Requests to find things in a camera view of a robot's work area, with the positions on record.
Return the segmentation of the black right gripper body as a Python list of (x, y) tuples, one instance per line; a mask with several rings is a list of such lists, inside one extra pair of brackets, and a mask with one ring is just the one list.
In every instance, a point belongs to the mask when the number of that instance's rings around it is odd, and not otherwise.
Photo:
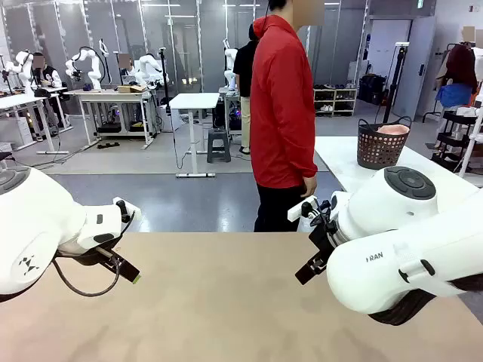
[(326, 222), (324, 219), (314, 219), (310, 222), (313, 230), (309, 234), (310, 241), (318, 248), (318, 252), (311, 258), (313, 261), (328, 261), (329, 256), (337, 246), (334, 236), (338, 231), (335, 221)]

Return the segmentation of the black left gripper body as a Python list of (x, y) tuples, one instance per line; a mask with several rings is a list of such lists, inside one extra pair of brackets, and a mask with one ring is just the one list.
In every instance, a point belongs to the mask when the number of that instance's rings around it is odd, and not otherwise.
[(107, 239), (108, 236), (109, 234), (102, 234), (96, 236), (94, 238), (94, 247), (80, 255), (65, 253), (58, 250), (55, 253), (55, 257), (74, 259), (76, 262), (83, 266), (93, 266), (96, 264), (101, 264), (107, 265), (108, 267), (114, 267), (115, 263), (112, 260), (114, 259), (116, 262), (118, 262), (120, 256), (113, 251), (113, 248), (122, 239), (122, 236), (119, 235), (118, 237), (110, 238), (109, 240)]

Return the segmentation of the person's right hand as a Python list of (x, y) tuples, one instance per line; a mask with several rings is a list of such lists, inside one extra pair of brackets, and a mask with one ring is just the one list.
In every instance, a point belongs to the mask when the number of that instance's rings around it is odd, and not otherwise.
[(316, 175), (312, 177), (304, 177), (303, 182), (304, 182), (305, 192), (301, 195), (301, 198), (308, 198), (309, 196), (314, 195), (315, 190), (317, 189)]

